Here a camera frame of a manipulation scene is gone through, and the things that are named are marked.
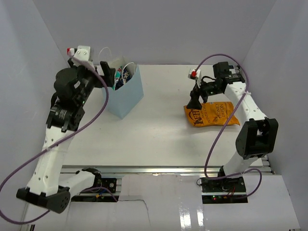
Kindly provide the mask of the teal Fox's mint candy bag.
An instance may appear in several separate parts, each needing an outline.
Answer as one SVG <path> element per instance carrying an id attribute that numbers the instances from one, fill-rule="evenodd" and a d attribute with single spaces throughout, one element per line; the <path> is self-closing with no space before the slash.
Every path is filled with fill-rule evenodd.
<path id="1" fill-rule="evenodd" d="M 119 81 L 123 81 L 122 67 L 119 67 L 115 72 L 115 84 L 117 84 Z"/>

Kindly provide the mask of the blue Kettle chips bag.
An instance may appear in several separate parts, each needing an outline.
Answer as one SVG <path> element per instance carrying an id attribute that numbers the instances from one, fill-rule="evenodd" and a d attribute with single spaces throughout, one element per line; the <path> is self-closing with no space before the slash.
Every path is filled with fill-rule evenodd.
<path id="1" fill-rule="evenodd" d="M 118 90 L 120 87 L 128 83 L 130 79 L 132 78 L 132 75 L 128 71 L 127 67 L 124 70 L 122 70 L 122 77 L 123 77 L 123 81 L 119 81 L 117 84 L 115 84 L 115 87 L 114 87 L 115 90 Z"/>

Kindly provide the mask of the orange Kettle chips bag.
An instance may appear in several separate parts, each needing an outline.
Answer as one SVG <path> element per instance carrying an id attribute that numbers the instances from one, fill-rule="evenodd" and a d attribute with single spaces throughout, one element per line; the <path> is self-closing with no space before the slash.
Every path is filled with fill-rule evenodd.
<path id="1" fill-rule="evenodd" d="M 203 103 L 202 109 L 188 109 L 184 106 L 184 112 L 188 122 L 197 128 L 208 126 L 223 126 L 234 110 L 231 102 Z"/>

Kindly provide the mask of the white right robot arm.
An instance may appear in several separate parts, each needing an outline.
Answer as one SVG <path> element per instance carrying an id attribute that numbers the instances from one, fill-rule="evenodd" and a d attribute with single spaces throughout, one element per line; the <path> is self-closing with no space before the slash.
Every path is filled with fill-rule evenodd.
<path id="1" fill-rule="evenodd" d="M 192 69 L 189 78 L 195 81 L 190 93 L 187 109 L 200 110 L 210 96 L 224 94 L 233 104 L 234 109 L 227 120 L 235 116 L 241 130 L 235 140 L 235 153 L 221 167 L 217 177 L 218 188 L 223 192 L 230 191 L 235 186 L 233 178 L 250 172 L 251 164 L 273 152 L 278 132 L 278 121 L 268 118 L 257 106 L 248 91 L 249 80 L 244 70 L 231 68 L 228 62 L 213 65 L 214 77 L 207 82 L 207 76 L 202 76 L 199 68 Z"/>

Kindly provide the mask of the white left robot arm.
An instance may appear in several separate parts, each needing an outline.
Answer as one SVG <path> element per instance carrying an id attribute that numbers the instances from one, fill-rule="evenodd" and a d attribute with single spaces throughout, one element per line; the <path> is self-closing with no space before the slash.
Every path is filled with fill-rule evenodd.
<path id="1" fill-rule="evenodd" d="M 69 68 L 60 70 L 55 76 L 55 93 L 51 98 L 51 109 L 43 151 L 32 178 L 26 187 L 18 189 L 16 197 L 32 205 L 61 214 L 72 197 L 89 190 L 97 192 L 102 186 L 99 170 L 86 167 L 66 181 L 59 181 L 64 157 L 70 146 L 72 134 L 78 130 L 85 113 L 83 107 L 94 88 L 111 87 L 115 69 L 107 62 L 100 62 L 103 73 L 93 73 L 85 66 L 76 66 L 69 61 Z"/>

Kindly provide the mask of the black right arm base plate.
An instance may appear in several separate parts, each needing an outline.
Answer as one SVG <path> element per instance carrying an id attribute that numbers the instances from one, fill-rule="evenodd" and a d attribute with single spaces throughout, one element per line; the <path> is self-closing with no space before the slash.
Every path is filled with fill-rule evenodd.
<path id="1" fill-rule="evenodd" d="M 246 193 L 243 177 L 225 178 L 222 180 L 207 180 L 206 178 L 200 178 L 199 181 L 199 186 L 202 187 L 202 192 L 204 193 Z"/>

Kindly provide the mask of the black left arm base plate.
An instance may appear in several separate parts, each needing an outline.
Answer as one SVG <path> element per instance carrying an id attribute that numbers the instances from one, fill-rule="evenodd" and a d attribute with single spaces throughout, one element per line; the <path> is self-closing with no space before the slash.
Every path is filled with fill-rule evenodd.
<path id="1" fill-rule="evenodd" d="M 97 187 L 107 188 L 111 193 L 116 192 L 117 179 L 116 178 L 101 178 L 97 181 Z"/>

